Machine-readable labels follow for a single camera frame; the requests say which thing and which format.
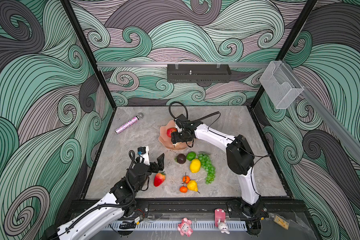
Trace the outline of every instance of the white cable tray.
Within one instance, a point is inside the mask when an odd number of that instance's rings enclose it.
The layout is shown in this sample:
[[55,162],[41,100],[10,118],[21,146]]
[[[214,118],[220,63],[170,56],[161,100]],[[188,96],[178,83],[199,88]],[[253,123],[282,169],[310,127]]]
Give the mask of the white cable tray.
[[276,109],[288,108],[303,91],[299,78],[282,61],[271,61],[260,82]]
[[[123,221],[115,221],[110,225],[117,231],[125,231],[120,229],[119,226]],[[177,231],[177,225],[181,221],[174,220],[144,220],[135,229],[128,229],[129,231]],[[245,221],[227,221],[229,231],[247,231]],[[215,227],[215,221],[213,220],[197,220],[192,222],[191,227],[194,231],[220,231]],[[109,225],[104,230],[112,230]]]

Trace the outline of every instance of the strawberry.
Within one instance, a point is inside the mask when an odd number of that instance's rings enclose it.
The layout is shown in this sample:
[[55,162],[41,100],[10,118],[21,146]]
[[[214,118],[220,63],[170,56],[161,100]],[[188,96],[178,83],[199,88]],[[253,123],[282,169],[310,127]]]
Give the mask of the strawberry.
[[168,130],[167,130],[167,136],[168,136],[168,137],[171,137],[171,133],[173,133],[173,132],[177,132],[177,128],[176,128],[176,127],[168,128]]
[[164,172],[159,172],[158,174],[156,174],[155,176],[155,180],[154,180],[154,186],[158,187],[160,186],[160,184],[162,184],[165,180],[165,174]]

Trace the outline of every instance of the table surface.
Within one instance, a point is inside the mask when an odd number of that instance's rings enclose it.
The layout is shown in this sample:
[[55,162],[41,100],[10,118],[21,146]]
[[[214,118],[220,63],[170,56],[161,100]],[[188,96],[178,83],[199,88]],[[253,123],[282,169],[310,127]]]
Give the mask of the table surface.
[[[187,107],[187,109],[190,120],[220,111],[221,116],[211,126],[212,128],[229,135],[243,135],[247,138],[254,155],[264,156],[268,154],[246,106],[196,106]],[[172,107],[172,112],[175,116],[178,116],[184,113],[184,108],[174,106]],[[116,128],[137,113],[143,113],[144,118],[120,134],[115,133]],[[216,119],[216,116],[205,119],[203,122],[209,125]],[[137,152],[137,148],[140,146],[149,146],[151,162],[156,162],[157,157],[164,153],[166,179],[163,184],[155,187],[153,185],[155,174],[152,174],[149,181],[149,189],[145,192],[139,191],[136,197],[241,196],[237,175],[229,169],[226,163],[226,154],[221,149],[203,140],[196,139],[194,147],[183,151],[174,151],[166,149],[158,141],[160,127],[167,125],[170,120],[172,120],[172,117],[168,112],[168,107],[118,107],[96,165],[86,199],[102,198],[116,182],[124,177],[126,169],[130,165],[128,152],[130,150]],[[196,153],[205,152],[210,155],[211,162],[216,167],[214,182],[209,185],[205,183],[206,172],[203,169],[197,173],[191,173],[189,170],[190,161],[187,161],[185,164],[175,162],[174,159],[178,154],[183,153],[187,155],[190,151]],[[254,166],[253,172],[257,190],[262,196],[286,195],[269,157],[265,157],[261,162],[257,163]],[[197,182],[200,193],[189,190],[184,194],[179,191],[179,188],[182,186],[182,177],[185,173],[190,176],[191,180]]]

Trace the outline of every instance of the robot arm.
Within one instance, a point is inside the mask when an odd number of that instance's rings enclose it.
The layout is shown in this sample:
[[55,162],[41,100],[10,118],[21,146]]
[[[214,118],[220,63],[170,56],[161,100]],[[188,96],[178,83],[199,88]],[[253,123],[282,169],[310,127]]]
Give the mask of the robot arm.
[[149,175],[164,170],[164,154],[156,162],[149,162],[148,146],[129,152],[132,163],[127,174],[96,204],[77,218],[61,225],[57,230],[52,225],[44,231],[43,240],[90,239],[111,222],[133,214],[136,206],[135,194],[143,188]]
[[254,154],[245,137],[243,137],[242,135],[238,135],[236,137],[232,135],[227,135],[225,133],[212,129],[211,127],[204,124],[202,121],[190,121],[188,120],[188,116],[186,117],[183,114],[175,118],[174,121],[178,129],[177,132],[173,132],[171,134],[171,141],[174,145],[178,142],[192,141],[193,146],[193,141],[197,138],[209,142],[212,145],[220,148],[221,150],[226,152],[227,164],[239,179],[241,198],[249,205],[253,205],[258,201],[259,194],[257,194],[256,182],[252,174],[252,167],[254,165]]

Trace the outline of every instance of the black cable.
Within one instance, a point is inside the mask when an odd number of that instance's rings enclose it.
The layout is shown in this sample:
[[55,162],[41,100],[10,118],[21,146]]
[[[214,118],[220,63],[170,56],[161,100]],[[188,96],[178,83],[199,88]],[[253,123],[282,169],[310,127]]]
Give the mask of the black cable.
[[74,222],[67,227],[66,232],[69,231],[70,229],[72,229],[78,222],[80,222],[83,218],[85,218],[88,214],[90,214],[91,212],[100,209],[102,207],[118,207],[118,208],[122,208],[122,207],[128,207],[129,205],[131,205],[133,203],[133,201],[135,200],[135,189],[132,187],[131,183],[129,182],[129,170],[132,168],[133,163],[135,161],[135,152],[133,150],[130,150],[128,153],[131,161],[131,164],[129,166],[129,168],[127,169],[127,173],[125,175],[126,178],[126,182],[127,182],[127,186],[129,187],[129,189],[132,192],[132,199],[126,203],[126,204],[100,204],[97,205],[94,208],[89,209],[87,212],[83,213],[83,215],[81,215],[80,217],[78,217],[76,220],[74,220]]
[[119,228],[122,230],[136,228],[136,223],[134,221],[132,221],[132,222],[123,221],[123,223],[124,223],[123,225],[119,226]]
[[254,190],[254,192],[255,192],[257,195],[259,195],[259,196],[260,196],[260,194],[256,191],[256,189],[254,189],[254,185],[253,185],[253,180],[252,180],[253,167],[254,167],[254,166],[256,165],[256,163],[258,163],[262,158],[268,157],[268,156],[269,156],[269,154],[268,154],[267,156],[262,156],[262,157],[260,157],[259,160],[257,160],[257,161],[253,164],[252,169],[251,169],[251,173],[250,173],[250,176],[251,176],[251,184],[252,184],[253,190]]
[[54,237],[54,238],[51,238],[50,240],[54,240],[54,239],[60,237],[61,235],[63,235],[64,233],[68,232],[68,231],[69,231],[69,229],[67,229],[67,230],[66,230],[65,232],[63,232],[62,234],[60,234],[60,235],[58,235],[58,236],[56,236],[56,237]]
[[195,142],[195,139],[192,138],[192,145],[191,145],[191,146],[188,145],[188,142],[185,142],[185,144],[186,144],[188,147],[193,147],[193,143],[194,143],[194,142]]
[[214,124],[214,123],[220,118],[220,116],[221,116],[221,112],[219,112],[219,116],[216,118],[216,120],[213,121],[213,122],[208,126],[208,129],[207,129],[207,130],[209,130],[209,128],[212,126],[212,124]]
[[143,192],[148,190],[148,187],[149,187],[149,176],[148,176],[148,181],[147,181],[147,188],[145,190],[141,189]]
[[253,155],[252,153],[250,153],[250,152],[248,152],[248,151],[246,151],[244,148],[242,148],[242,147],[240,147],[242,150],[244,150],[246,153],[248,153],[249,155],[252,155],[252,156],[254,156],[254,157],[261,157],[261,158],[263,158],[263,157],[269,157],[269,154],[267,154],[267,155],[265,155],[265,156],[257,156],[257,155]]
[[171,104],[169,104],[169,107],[168,107],[169,114],[173,117],[173,119],[176,119],[176,117],[172,114],[172,111],[171,111],[171,107],[172,107],[172,105],[173,105],[174,103],[178,103],[178,104],[180,104],[181,106],[184,107],[184,109],[185,109],[185,115],[186,115],[185,117],[188,119],[188,110],[187,110],[187,108],[185,107],[184,104],[182,104],[181,102],[177,102],[177,101],[172,102]]
[[117,233],[117,234],[119,234],[120,236],[121,236],[121,234],[118,232],[118,231],[116,231],[115,229],[113,229],[113,227],[109,224],[109,226],[110,226],[110,228],[112,228],[112,230],[115,232],[115,233]]
[[[171,106],[172,106],[173,103],[178,103],[178,104],[180,104],[181,106],[184,107],[185,113],[186,113],[186,118],[188,119],[188,110],[187,110],[187,107],[186,107],[184,104],[182,104],[181,102],[176,102],[176,101],[175,101],[175,102],[172,102],[171,104],[169,104],[169,108],[168,108],[169,114],[173,117],[173,119],[176,119],[176,117],[172,114],[172,111],[171,111]],[[177,120],[177,122],[181,122],[181,123],[193,123],[193,122],[201,121],[201,120],[203,120],[203,119],[212,117],[213,115],[216,115],[216,114],[219,114],[219,113],[220,113],[220,112],[217,111],[217,112],[208,114],[208,115],[206,115],[206,116],[204,116],[204,117],[202,117],[202,118],[196,119],[196,120],[187,121],[187,122],[183,122],[183,121]]]

